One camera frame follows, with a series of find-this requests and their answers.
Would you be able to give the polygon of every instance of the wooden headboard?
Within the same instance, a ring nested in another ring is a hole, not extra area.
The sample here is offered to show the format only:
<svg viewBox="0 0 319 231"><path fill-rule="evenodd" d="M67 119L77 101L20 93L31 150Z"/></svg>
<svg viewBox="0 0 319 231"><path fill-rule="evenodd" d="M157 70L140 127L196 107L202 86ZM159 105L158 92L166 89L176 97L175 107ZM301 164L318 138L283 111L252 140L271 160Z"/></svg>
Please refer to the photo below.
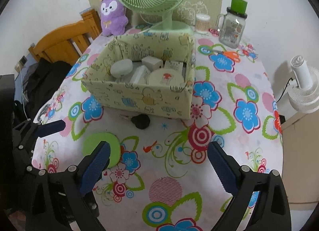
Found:
<svg viewBox="0 0 319 231"><path fill-rule="evenodd" d="M92 9L81 14L82 19L74 24L61 26L44 36L36 46L31 46L29 52L39 61L44 58L50 62L65 61L73 65L80 57L73 43L83 53L90 45L85 34L94 40L101 32L100 18Z"/></svg>

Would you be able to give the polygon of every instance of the yellow fabric box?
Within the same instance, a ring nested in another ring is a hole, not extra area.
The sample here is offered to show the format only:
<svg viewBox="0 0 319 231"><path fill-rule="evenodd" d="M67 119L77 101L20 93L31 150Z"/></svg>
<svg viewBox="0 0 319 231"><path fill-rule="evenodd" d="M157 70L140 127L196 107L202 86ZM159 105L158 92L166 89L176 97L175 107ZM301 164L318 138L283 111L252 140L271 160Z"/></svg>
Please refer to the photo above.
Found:
<svg viewBox="0 0 319 231"><path fill-rule="evenodd" d="M141 61L146 56L187 64L182 86L116 83L113 63L122 59ZM115 37L87 69L83 85L106 107L138 111L167 118L189 119L195 76L195 39L189 34L150 33Z"/></svg>

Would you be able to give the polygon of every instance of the stuffed animal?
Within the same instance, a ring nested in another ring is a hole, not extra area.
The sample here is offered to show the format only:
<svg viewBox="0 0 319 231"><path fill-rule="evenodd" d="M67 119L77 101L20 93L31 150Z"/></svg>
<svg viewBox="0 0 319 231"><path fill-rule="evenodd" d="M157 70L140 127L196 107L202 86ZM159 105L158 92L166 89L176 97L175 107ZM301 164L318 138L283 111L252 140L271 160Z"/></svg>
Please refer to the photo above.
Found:
<svg viewBox="0 0 319 231"><path fill-rule="evenodd" d="M119 0L102 0L101 26L103 36L121 35L129 20L125 16L126 7Z"/></svg>

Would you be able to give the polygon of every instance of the green coaster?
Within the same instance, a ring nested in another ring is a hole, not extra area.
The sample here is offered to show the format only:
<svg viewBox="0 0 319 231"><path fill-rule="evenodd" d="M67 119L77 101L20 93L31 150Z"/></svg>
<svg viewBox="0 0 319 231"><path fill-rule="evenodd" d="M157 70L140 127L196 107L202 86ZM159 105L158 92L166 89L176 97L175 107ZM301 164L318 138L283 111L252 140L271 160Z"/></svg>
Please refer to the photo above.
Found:
<svg viewBox="0 0 319 231"><path fill-rule="evenodd" d="M111 147L110 164L108 168L112 168L118 164L121 158L121 146L117 137L111 133L99 133L89 135L82 148L83 156L91 154L101 141L108 142Z"/></svg>

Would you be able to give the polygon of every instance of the white fan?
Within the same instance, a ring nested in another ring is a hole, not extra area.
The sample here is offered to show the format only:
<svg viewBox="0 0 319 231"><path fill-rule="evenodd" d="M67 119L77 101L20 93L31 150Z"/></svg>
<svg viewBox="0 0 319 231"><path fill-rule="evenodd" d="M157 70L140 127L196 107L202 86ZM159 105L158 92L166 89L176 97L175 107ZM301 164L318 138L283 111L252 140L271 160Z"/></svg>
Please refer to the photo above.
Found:
<svg viewBox="0 0 319 231"><path fill-rule="evenodd" d="M288 91L291 106L302 113L312 113L319 109L319 70L307 66L302 56L291 59L291 68L298 86Z"/></svg>

